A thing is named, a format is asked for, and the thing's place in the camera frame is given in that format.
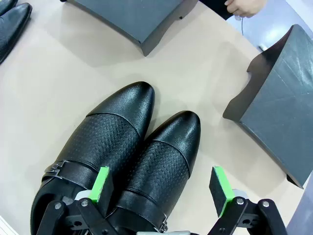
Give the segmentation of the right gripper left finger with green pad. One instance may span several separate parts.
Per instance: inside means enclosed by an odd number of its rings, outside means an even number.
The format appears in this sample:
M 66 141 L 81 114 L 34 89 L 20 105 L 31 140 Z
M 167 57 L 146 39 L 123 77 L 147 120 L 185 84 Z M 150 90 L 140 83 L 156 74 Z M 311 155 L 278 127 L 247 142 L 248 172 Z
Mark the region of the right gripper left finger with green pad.
M 109 167 L 101 167 L 91 190 L 79 192 L 69 205 L 50 202 L 41 220 L 41 235 L 115 235 L 106 220 L 113 193 Z

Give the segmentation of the black leather buckle shoe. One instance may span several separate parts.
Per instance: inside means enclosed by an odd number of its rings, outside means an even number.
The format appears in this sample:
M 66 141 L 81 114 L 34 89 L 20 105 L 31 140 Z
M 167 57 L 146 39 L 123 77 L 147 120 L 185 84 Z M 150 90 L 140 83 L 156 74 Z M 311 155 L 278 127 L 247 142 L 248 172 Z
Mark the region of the black leather buckle shoe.
M 91 189 L 103 166 L 109 167 L 113 179 L 108 207 L 113 210 L 144 141 L 154 102 L 153 87 L 139 81 L 116 91 L 87 114 L 45 170 L 31 208 L 31 235 L 36 235 L 51 201 L 72 200 L 78 192 Z
M 0 0 L 0 16 L 16 6 L 18 0 Z
M 25 2 L 0 16 L 0 65 L 10 54 L 23 33 L 32 12 L 32 6 Z
M 192 174 L 200 138 L 199 116 L 181 111 L 144 141 L 126 185 L 107 216 L 118 235 L 167 230 L 167 218 Z

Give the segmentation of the person in black t-shirt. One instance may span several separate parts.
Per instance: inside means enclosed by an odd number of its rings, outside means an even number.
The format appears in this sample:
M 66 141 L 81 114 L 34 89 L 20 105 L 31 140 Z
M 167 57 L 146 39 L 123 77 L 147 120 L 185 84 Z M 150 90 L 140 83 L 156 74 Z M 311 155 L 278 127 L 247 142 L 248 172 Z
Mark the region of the person in black t-shirt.
M 232 13 L 228 12 L 227 6 L 225 5 L 225 2 L 227 0 L 199 0 L 199 1 L 206 5 L 208 8 L 210 8 L 211 10 L 213 10 L 215 13 L 217 13 L 224 20 L 227 20 L 233 16 Z

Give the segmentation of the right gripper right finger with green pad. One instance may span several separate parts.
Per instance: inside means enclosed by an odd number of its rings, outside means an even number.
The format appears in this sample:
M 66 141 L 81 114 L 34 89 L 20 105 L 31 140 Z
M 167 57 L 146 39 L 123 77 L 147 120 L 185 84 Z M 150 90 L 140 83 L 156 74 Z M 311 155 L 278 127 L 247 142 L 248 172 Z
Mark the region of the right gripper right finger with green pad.
M 208 235 L 233 235 L 236 228 L 246 228 L 249 235 L 288 235 L 275 202 L 236 196 L 222 167 L 212 167 L 209 189 L 219 219 Z

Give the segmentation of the person's left hand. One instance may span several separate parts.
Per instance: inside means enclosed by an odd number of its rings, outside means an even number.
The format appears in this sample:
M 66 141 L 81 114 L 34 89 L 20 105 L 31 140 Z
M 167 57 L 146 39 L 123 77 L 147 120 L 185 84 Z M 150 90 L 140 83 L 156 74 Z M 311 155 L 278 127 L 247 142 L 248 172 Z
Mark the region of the person's left hand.
M 252 17 L 262 10 L 267 0 L 226 0 L 227 11 L 234 16 Z

